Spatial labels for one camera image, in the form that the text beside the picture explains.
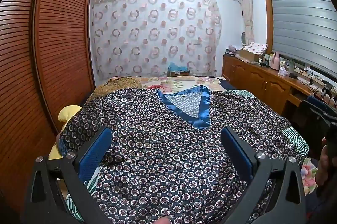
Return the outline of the person's right hand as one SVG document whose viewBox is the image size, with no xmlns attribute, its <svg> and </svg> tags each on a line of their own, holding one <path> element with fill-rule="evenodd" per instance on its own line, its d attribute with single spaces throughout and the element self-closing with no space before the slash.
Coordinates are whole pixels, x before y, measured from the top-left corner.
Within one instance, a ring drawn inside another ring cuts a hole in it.
<svg viewBox="0 0 337 224">
<path fill-rule="evenodd" d="M 315 182 L 318 186 L 323 186 L 323 184 L 328 179 L 328 147 L 327 147 L 327 140 L 323 137 L 322 139 L 322 152 L 320 155 L 318 169 L 315 176 Z"/>
</svg>

